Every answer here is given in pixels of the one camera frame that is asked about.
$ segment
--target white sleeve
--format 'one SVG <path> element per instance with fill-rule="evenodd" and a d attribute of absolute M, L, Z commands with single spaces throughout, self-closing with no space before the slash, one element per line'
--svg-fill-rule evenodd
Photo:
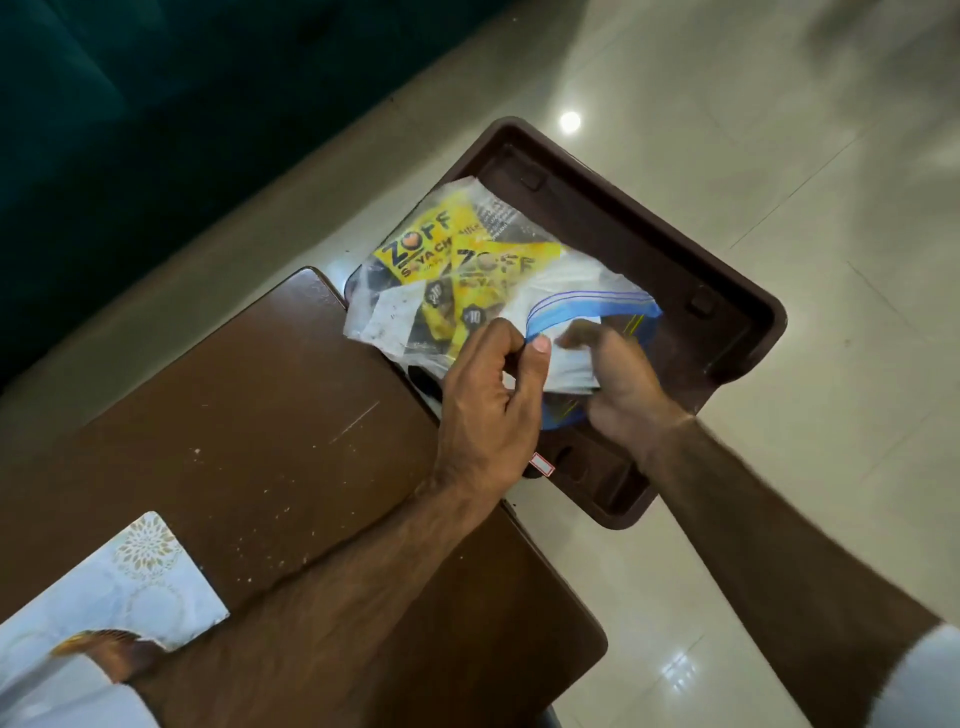
<path fill-rule="evenodd" d="M 871 710 L 867 728 L 960 725 L 960 630 L 941 624 L 903 656 Z"/>
<path fill-rule="evenodd" d="M 0 728 L 157 728 L 133 688 L 86 655 L 46 660 L 0 692 Z"/>
<path fill-rule="evenodd" d="M 136 691 L 109 685 L 13 728 L 159 728 Z"/>

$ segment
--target white tiled floor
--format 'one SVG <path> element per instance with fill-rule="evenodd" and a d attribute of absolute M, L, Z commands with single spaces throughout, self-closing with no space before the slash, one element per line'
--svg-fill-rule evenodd
<path fill-rule="evenodd" d="M 960 621 L 954 6 L 518 3 L 22 377 L 0 400 L 0 460 L 83 423 L 301 265 L 342 285 L 515 114 L 780 297 L 786 334 L 703 418 Z M 583 119 L 573 135 L 567 110 Z M 613 532 L 546 481 L 510 500 L 610 637 L 559 701 L 564 725 L 805 725 L 662 503 Z"/>

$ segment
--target green couch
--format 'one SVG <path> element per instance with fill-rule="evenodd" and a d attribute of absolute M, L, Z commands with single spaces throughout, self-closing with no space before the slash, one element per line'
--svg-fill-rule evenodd
<path fill-rule="evenodd" d="M 0 4 L 0 385 L 508 2 Z"/>

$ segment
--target wooden table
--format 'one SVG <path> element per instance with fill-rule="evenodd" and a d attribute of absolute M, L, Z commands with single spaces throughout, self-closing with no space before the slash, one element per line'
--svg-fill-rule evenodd
<path fill-rule="evenodd" d="M 6 473 L 0 619 L 147 511 L 235 611 L 400 502 L 429 473 L 437 428 L 376 350 L 343 337 L 344 317 L 326 282 L 301 270 Z M 524 725 L 606 648 L 498 508 L 378 653 L 369 724 Z"/>

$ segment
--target plastic bag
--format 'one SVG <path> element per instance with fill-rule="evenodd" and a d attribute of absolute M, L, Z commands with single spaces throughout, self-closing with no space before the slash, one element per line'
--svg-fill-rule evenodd
<path fill-rule="evenodd" d="M 639 286 L 557 240 L 475 178 L 427 195 L 351 277 L 344 334 L 442 379 L 469 334 L 500 316 L 529 341 L 569 321 L 620 328 L 643 344 L 660 307 Z M 504 375 L 508 387 L 513 378 Z M 555 347 L 544 428 L 581 419 L 597 386 L 589 352 Z"/>

